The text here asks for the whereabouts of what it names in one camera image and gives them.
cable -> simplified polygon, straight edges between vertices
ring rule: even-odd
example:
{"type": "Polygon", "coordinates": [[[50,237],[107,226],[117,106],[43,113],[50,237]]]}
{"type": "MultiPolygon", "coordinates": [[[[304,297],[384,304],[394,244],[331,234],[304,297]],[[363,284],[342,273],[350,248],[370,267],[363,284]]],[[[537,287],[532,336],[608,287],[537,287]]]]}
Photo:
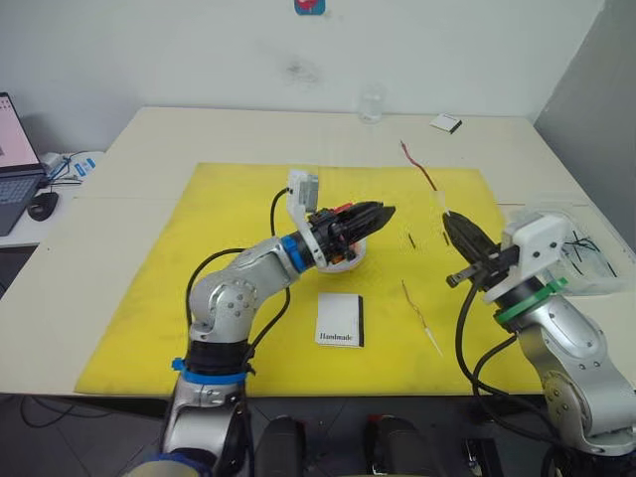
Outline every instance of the cable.
{"type": "Polygon", "coordinates": [[[256,335],[256,338],[254,339],[254,341],[249,345],[249,348],[247,348],[247,351],[245,352],[245,356],[242,361],[242,366],[244,368],[247,366],[247,362],[254,356],[254,352],[256,351],[256,347],[258,346],[258,343],[262,341],[262,339],[269,332],[269,330],[271,330],[273,326],[278,322],[278,320],[282,317],[282,315],[285,314],[285,311],[287,311],[287,308],[289,307],[290,301],[291,301],[291,292],[289,291],[289,287],[287,287],[285,288],[285,302],[283,303],[282,308],[280,308],[280,311],[276,313],[276,316],[274,316],[269,321],[269,323],[267,323],[265,327],[262,330],[260,330],[260,333],[256,335]]]}
{"type": "Polygon", "coordinates": [[[29,420],[29,418],[27,417],[26,402],[27,402],[27,397],[23,396],[22,399],[20,400],[20,417],[22,417],[22,421],[27,426],[29,426],[29,427],[31,427],[33,429],[44,429],[45,427],[49,427],[49,426],[55,424],[56,422],[61,421],[65,416],[69,415],[71,413],[71,411],[75,408],[75,406],[73,404],[71,404],[71,406],[67,410],[65,410],[64,412],[61,412],[60,415],[58,415],[54,419],[51,419],[48,422],[43,422],[43,423],[40,423],[40,424],[36,424],[34,422],[31,422],[29,420]]]}
{"type": "Polygon", "coordinates": [[[433,191],[437,192],[437,188],[435,187],[433,180],[426,172],[426,169],[424,169],[424,166],[418,164],[412,157],[410,157],[410,154],[408,154],[408,149],[406,149],[406,144],[404,144],[402,141],[400,141],[399,144],[401,145],[401,150],[404,151],[404,155],[406,156],[406,159],[408,159],[408,162],[410,162],[413,166],[419,169],[424,174],[424,176],[426,176],[426,180],[428,181],[428,184],[430,184],[430,187],[433,189],[433,191]]]}
{"type": "Polygon", "coordinates": [[[40,400],[38,397],[31,396],[31,399],[34,400],[37,404],[39,404],[44,409],[47,409],[51,412],[56,412],[58,414],[70,415],[71,417],[79,417],[81,419],[101,419],[103,417],[107,417],[112,414],[112,412],[101,412],[99,414],[78,414],[76,412],[65,412],[59,409],[55,409],[51,405],[48,405],[46,402],[40,400]]]}
{"type": "MultiPolygon", "coordinates": [[[[478,384],[483,385],[483,383],[479,381],[479,374],[481,373],[482,368],[486,365],[488,360],[490,360],[493,356],[495,356],[500,351],[503,351],[504,349],[506,349],[513,343],[515,343],[516,341],[517,341],[517,336],[516,335],[511,336],[506,341],[504,341],[503,343],[500,343],[499,345],[495,346],[492,350],[484,354],[484,356],[482,356],[480,360],[477,362],[477,365],[475,366],[475,371],[473,371],[473,377],[475,379],[475,382],[472,383],[473,395],[475,395],[478,399],[480,399],[482,407],[489,407],[488,404],[485,402],[485,400],[482,398],[482,396],[479,394],[480,386],[478,386],[478,384]]],[[[493,393],[494,395],[500,396],[502,398],[506,398],[507,400],[514,402],[515,404],[534,413],[538,418],[540,418],[544,422],[550,434],[554,438],[558,438],[558,430],[555,427],[555,425],[550,421],[550,418],[544,412],[542,412],[538,407],[536,407],[534,404],[525,400],[522,397],[509,395],[508,393],[497,390],[496,388],[492,388],[492,387],[488,387],[488,388],[497,391],[497,393],[493,393]]]]}
{"type": "Polygon", "coordinates": [[[550,468],[555,460],[556,453],[557,449],[554,446],[549,447],[546,451],[544,459],[541,462],[541,477],[551,477],[550,468]]]}
{"type": "MultiPolygon", "coordinates": [[[[276,193],[276,195],[271,201],[271,207],[269,208],[269,231],[271,232],[272,237],[276,237],[276,226],[274,223],[274,214],[276,212],[276,204],[278,203],[278,200],[282,196],[284,196],[288,191],[289,191],[289,188],[287,187],[285,187],[284,189],[281,189],[280,191],[276,193]]],[[[289,287],[287,287],[285,288],[285,302],[283,303],[282,308],[280,309],[280,311],[278,311],[278,313],[276,313],[276,316],[274,316],[269,321],[269,323],[267,323],[265,327],[262,330],[260,330],[260,333],[256,335],[256,338],[254,339],[254,341],[247,348],[247,351],[245,352],[245,356],[243,357],[243,360],[242,360],[241,367],[243,369],[247,369],[247,362],[254,356],[254,353],[256,352],[256,347],[262,341],[265,335],[269,332],[269,330],[271,330],[273,326],[278,322],[278,320],[282,317],[282,315],[285,314],[285,312],[287,311],[287,308],[289,307],[290,301],[291,301],[291,292],[289,291],[289,287]]],[[[249,460],[248,475],[249,477],[254,477],[256,474],[256,461],[254,456],[254,436],[251,431],[251,423],[249,422],[249,415],[247,412],[247,392],[245,390],[245,387],[243,387],[242,389],[242,400],[244,402],[244,409],[242,410],[243,411],[242,415],[243,415],[243,423],[245,426],[245,432],[247,437],[247,458],[249,460]]]]}
{"type": "Polygon", "coordinates": [[[274,225],[274,212],[276,211],[276,203],[278,202],[278,199],[287,194],[287,192],[289,192],[289,188],[285,187],[284,189],[279,191],[271,201],[271,208],[269,209],[269,229],[271,230],[272,237],[276,236],[276,227],[274,225]]]}
{"type": "Polygon", "coordinates": [[[62,160],[64,161],[64,164],[62,165],[62,167],[60,167],[60,169],[58,169],[53,174],[53,176],[51,177],[51,180],[54,181],[56,179],[61,179],[64,176],[66,176],[67,174],[71,174],[71,159],[76,157],[78,154],[83,154],[85,152],[88,152],[88,151],[74,152],[73,154],[70,154],[67,157],[63,157],[62,160]],[[61,172],[64,170],[65,167],[67,168],[67,172],[65,172],[64,174],[61,174],[61,172]]]}
{"type": "MultiPolygon", "coordinates": [[[[456,328],[456,331],[455,331],[455,354],[456,354],[456,357],[457,357],[457,363],[459,364],[459,368],[461,369],[461,371],[464,374],[464,376],[468,379],[468,381],[470,381],[470,383],[473,386],[476,386],[477,388],[479,388],[481,390],[487,391],[488,393],[497,394],[497,395],[501,396],[503,394],[502,391],[497,390],[496,388],[493,388],[491,386],[485,385],[484,383],[480,382],[475,376],[473,376],[473,374],[468,369],[468,366],[466,365],[466,361],[464,360],[464,353],[463,353],[463,334],[464,334],[464,326],[466,324],[466,318],[468,316],[468,311],[470,310],[472,302],[475,299],[475,295],[477,294],[477,291],[483,285],[483,283],[484,283],[484,281],[486,279],[486,276],[487,275],[485,273],[480,273],[480,274],[478,274],[475,277],[475,279],[474,279],[474,281],[472,283],[472,286],[470,287],[470,291],[466,295],[466,298],[464,299],[464,302],[463,302],[463,304],[461,306],[461,310],[459,312],[459,317],[457,319],[457,328],[456,328]]],[[[491,350],[491,352],[492,352],[491,357],[495,353],[497,353],[497,351],[494,351],[496,348],[491,350]]],[[[510,395],[503,394],[503,396],[513,400],[512,397],[510,397],[510,395]]],[[[497,422],[502,427],[504,427],[504,428],[506,428],[506,429],[508,429],[508,430],[510,430],[512,432],[516,432],[516,433],[518,433],[520,435],[523,435],[524,437],[528,437],[530,439],[533,439],[533,440],[549,442],[550,444],[561,446],[560,442],[556,438],[545,436],[545,435],[542,435],[542,434],[537,434],[535,432],[526,430],[526,429],[524,429],[522,427],[519,427],[517,425],[511,424],[510,422],[502,419],[499,415],[497,415],[493,411],[493,409],[490,408],[490,406],[488,406],[487,404],[484,405],[485,402],[484,402],[483,399],[480,399],[479,397],[478,397],[478,399],[479,399],[480,403],[482,404],[482,407],[484,408],[484,410],[491,416],[491,418],[495,422],[497,422]]],[[[520,397],[514,397],[514,401],[518,401],[518,399],[521,399],[521,398],[520,397]]],[[[536,408],[535,406],[533,406],[531,403],[525,401],[524,399],[522,399],[519,402],[523,402],[522,405],[525,408],[528,408],[528,409],[536,408]]]]}
{"type": "Polygon", "coordinates": [[[190,331],[190,326],[192,325],[192,314],[190,310],[190,292],[192,291],[192,286],[197,279],[197,275],[201,273],[201,270],[203,270],[208,265],[208,263],[216,260],[220,256],[228,255],[230,253],[241,253],[242,251],[244,251],[244,248],[226,248],[225,250],[217,251],[216,253],[213,253],[208,258],[199,263],[199,266],[195,268],[195,271],[192,272],[192,275],[190,275],[190,280],[188,280],[188,286],[186,286],[186,321],[188,322],[188,331],[190,331]]]}

white book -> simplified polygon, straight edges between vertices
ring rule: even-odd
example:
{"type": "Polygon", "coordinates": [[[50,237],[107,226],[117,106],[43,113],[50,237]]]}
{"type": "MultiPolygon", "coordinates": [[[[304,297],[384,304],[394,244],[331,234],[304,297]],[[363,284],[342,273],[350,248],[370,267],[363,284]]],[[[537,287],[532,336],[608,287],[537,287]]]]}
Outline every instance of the white book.
{"type": "Polygon", "coordinates": [[[365,346],[362,296],[320,293],[316,319],[316,343],[326,346],[365,346]]]}

computer mouse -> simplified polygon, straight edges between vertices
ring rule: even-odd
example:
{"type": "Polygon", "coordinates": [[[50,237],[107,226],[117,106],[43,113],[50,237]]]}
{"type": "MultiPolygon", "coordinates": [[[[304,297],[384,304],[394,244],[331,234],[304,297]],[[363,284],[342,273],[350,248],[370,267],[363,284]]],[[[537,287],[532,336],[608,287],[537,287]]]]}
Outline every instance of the computer mouse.
{"type": "Polygon", "coordinates": [[[38,222],[48,219],[56,208],[59,196],[57,192],[46,192],[34,197],[27,206],[29,217],[38,222]]]}

black cable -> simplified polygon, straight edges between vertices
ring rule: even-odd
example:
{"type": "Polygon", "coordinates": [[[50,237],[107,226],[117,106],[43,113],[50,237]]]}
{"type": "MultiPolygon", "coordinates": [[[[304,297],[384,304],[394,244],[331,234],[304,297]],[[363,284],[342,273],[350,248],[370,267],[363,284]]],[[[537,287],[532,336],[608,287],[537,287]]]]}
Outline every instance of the black cable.
{"type": "Polygon", "coordinates": [[[79,417],[81,419],[101,419],[103,417],[107,417],[112,414],[112,412],[101,412],[99,414],[83,414],[83,413],[76,413],[76,412],[66,412],[63,410],[55,409],[54,407],[52,407],[51,405],[48,405],[43,400],[40,400],[38,397],[31,396],[31,399],[34,400],[37,404],[39,404],[41,407],[43,407],[46,410],[49,410],[51,412],[56,412],[57,414],[63,413],[64,415],[70,415],[71,417],[79,417]]]}
{"type": "MultiPolygon", "coordinates": [[[[503,343],[500,343],[499,345],[495,346],[492,350],[490,350],[486,354],[484,354],[484,356],[482,356],[480,358],[480,360],[477,362],[477,365],[475,366],[475,371],[473,371],[473,377],[475,378],[475,382],[472,383],[473,395],[475,395],[480,400],[480,403],[481,403],[482,407],[490,407],[488,405],[488,403],[486,403],[485,400],[482,398],[482,396],[479,394],[479,389],[480,388],[479,388],[478,384],[479,383],[483,384],[481,381],[479,381],[479,374],[481,373],[482,368],[486,365],[488,360],[490,360],[493,356],[495,356],[497,353],[503,351],[504,349],[506,349],[507,347],[509,347],[513,343],[515,343],[516,341],[517,341],[517,335],[511,336],[506,341],[504,341],[503,343]]],[[[534,404],[532,404],[531,402],[525,400],[522,397],[509,395],[508,393],[505,393],[503,391],[500,391],[499,393],[496,393],[496,396],[500,396],[502,398],[506,398],[507,400],[509,400],[511,402],[514,402],[515,404],[517,404],[517,405],[525,408],[526,410],[529,410],[530,412],[534,413],[536,416],[538,416],[544,422],[544,424],[548,428],[548,431],[550,432],[550,434],[554,438],[558,438],[558,430],[555,427],[555,425],[550,421],[550,418],[544,412],[542,412],[538,407],[536,407],[534,404]]]]}
{"type": "Polygon", "coordinates": [[[276,313],[276,316],[274,316],[269,321],[269,323],[267,323],[265,327],[262,330],[260,330],[260,333],[256,335],[256,338],[254,339],[254,341],[249,345],[249,348],[247,348],[247,352],[245,353],[245,356],[242,361],[243,368],[247,366],[247,362],[254,356],[254,352],[256,351],[256,347],[258,346],[258,343],[262,341],[262,339],[269,332],[269,330],[271,330],[273,326],[278,322],[278,320],[282,317],[282,315],[285,314],[285,311],[287,311],[287,308],[289,308],[290,301],[291,301],[291,292],[289,291],[289,287],[287,287],[285,288],[285,302],[283,303],[282,308],[280,308],[280,311],[276,313]]]}
{"type": "MultiPolygon", "coordinates": [[[[475,299],[475,295],[477,294],[477,291],[481,288],[481,286],[484,283],[484,280],[486,279],[486,274],[485,273],[480,273],[479,275],[477,275],[472,283],[472,286],[470,287],[470,291],[468,292],[468,294],[466,295],[466,298],[464,299],[464,302],[461,306],[461,310],[459,312],[459,317],[457,319],[457,328],[455,331],[455,355],[457,357],[457,363],[459,364],[459,368],[461,369],[462,373],[464,374],[464,376],[468,379],[468,381],[470,381],[470,383],[473,386],[477,386],[479,389],[487,391],[488,393],[492,393],[492,394],[498,394],[499,396],[501,396],[502,391],[497,390],[496,388],[493,388],[491,386],[485,385],[484,383],[480,382],[478,379],[476,379],[473,374],[470,372],[470,370],[468,369],[468,366],[466,365],[466,361],[464,360],[464,352],[463,352],[463,335],[464,335],[464,326],[466,324],[466,318],[468,316],[468,311],[470,310],[470,307],[472,305],[473,300],[475,299]]],[[[524,407],[526,408],[530,408],[534,407],[531,403],[526,402],[524,400],[525,404],[522,404],[524,407]]],[[[490,415],[490,417],[497,422],[498,424],[500,424],[502,427],[512,431],[512,432],[516,432],[520,435],[523,435],[524,437],[528,437],[530,439],[533,440],[539,440],[539,441],[544,441],[544,442],[549,442],[550,444],[554,444],[554,445],[560,445],[560,442],[553,438],[553,437],[549,437],[549,436],[545,436],[542,434],[537,434],[535,432],[526,430],[522,427],[519,427],[517,425],[511,424],[510,422],[502,419],[499,415],[497,415],[495,412],[492,411],[492,409],[486,405],[483,406],[484,410],[490,415]]]]}
{"type": "Polygon", "coordinates": [[[557,449],[554,446],[550,446],[544,455],[544,459],[541,462],[541,477],[551,477],[550,467],[555,460],[555,454],[557,449]]]}
{"type": "Polygon", "coordinates": [[[245,385],[242,387],[242,421],[245,426],[245,435],[247,438],[247,459],[249,460],[249,477],[256,475],[256,460],[254,452],[254,434],[251,431],[251,422],[249,420],[249,412],[247,410],[247,391],[245,385]]]}
{"type": "MultiPolygon", "coordinates": [[[[269,208],[269,231],[271,232],[272,237],[276,237],[276,226],[274,223],[274,214],[276,212],[276,204],[278,203],[278,200],[282,196],[284,196],[288,191],[289,189],[285,187],[284,189],[277,192],[271,201],[271,207],[269,208]]],[[[287,311],[287,308],[289,307],[290,301],[291,301],[291,292],[289,291],[289,287],[287,287],[285,288],[285,302],[283,303],[282,308],[280,309],[280,311],[278,311],[278,313],[276,313],[276,316],[274,316],[269,321],[269,323],[267,323],[265,327],[262,330],[260,330],[260,333],[256,335],[256,338],[254,339],[254,341],[247,348],[247,351],[245,352],[245,356],[243,357],[243,360],[242,360],[241,367],[243,369],[245,370],[247,369],[247,362],[254,356],[256,347],[262,341],[265,335],[269,332],[269,330],[271,330],[271,328],[273,328],[273,326],[278,322],[278,320],[282,317],[282,315],[285,314],[285,312],[287,311]]],[[[254,453],[254,436],[251,431],[251,422],[249,421],[249,413],[247,411],[247,392],[245,387],[243,387],[242,389],[242,399],[244,403],[244,409],[242,410],[242,415],[243,415],[243,423],[245,426],[245,432],[247,437],[247,458],[249,460],[248,475],[249,477],[254,477],[256,474],[256,461],[254,456],[255,454],[254,453]]]]}
{"type": "Polygon", "coordinates": [[[274,224],[274,212],[276,210],[276,203],[278,202],[278,199],[287,194],[288,191],[289,188],[285,187],[284,189],[279,191],[271,201],[271,208],[269,209],[269,230],[271,231],[272,237],[276,236],[276,226],[274,224]]]}
{"type": "Polygon", "coordinates": [[[29,418],[27,417],[27,411],[26,411],[26,402],[27,402],[27,397],[23,396],[22,399],[20,400],[20,417],[22,417],[22,421],[29,427],[34,428],[34,429],[44,429],[45,427],[49,427],[53,424],[55,424],[56,422],[61,421],[63,418],[65,418],[67,415],[69,415],[71,413],[71,411],[75,408],[75,406],[73,404],[71,404],[71,406],[69,406],[69,408],[63,412],[60,412],[60,415],[58,415],[57,417],[55,417],[54,419],[51,419],[48,422],[42,422],[42,423],[34,423],[31,422],[29,420],[29,418]]]}
{"type": "Polygon", "coordinates": [[[190,280],[188,280],[188,286],[186,286],[186,321],[188,322],[188,331],[190,331],[190,326],[192,325],[192,316],[190,310],[190,292],[192,291],[192,286],[197,279],[197,275],[201,273],[201,270],[203,270],[208,265],[208,263],[216,260],[220,256],[228,255],[230,253],[241,253],[242,251],[244,251],[244,248],[226,248],[225,250],[217,251],[216,253],[213,253],[208,258],[199,263],[199,266],[195,268],[195,271],[192,272],[192,275],[190,275],[190,280]]]}

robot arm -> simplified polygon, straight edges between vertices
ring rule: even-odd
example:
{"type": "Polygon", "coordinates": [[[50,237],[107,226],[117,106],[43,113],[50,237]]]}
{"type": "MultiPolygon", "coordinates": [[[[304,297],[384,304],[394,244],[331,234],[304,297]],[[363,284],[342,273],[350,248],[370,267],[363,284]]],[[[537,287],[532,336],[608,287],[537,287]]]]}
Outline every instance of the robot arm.
{"type": "Polygon", "coordinates": [[[535,274],[558,259],[561,219],[537,216],[507,228],[495,245],[465,217],[444,215],[455,247],[470,267],[447,278],[451,286],[479,273],[485,300],[497,322],[517,333],[537,370],[551,421],[562,442],[586,454],[627,455],[636,448],[636,396],[607,354],[600,327],[554,293],[564,281],[544,286],[535,274]]]}
{"type": "Polygon", "coordinates": [[[214,475],[239,472],[248,443],[244,382],[253,346],[247,339],[258,307],[322,264],[316,256],[325,263],[353,259],[351,245],[381,229],[394,211],[378,202],[323,209],[302,232],[269,238],[197,283],[189,300],[194,320],[188,353],[173,363],[181,374],[161,441],[163,455],[203,465],[214,475]]]}

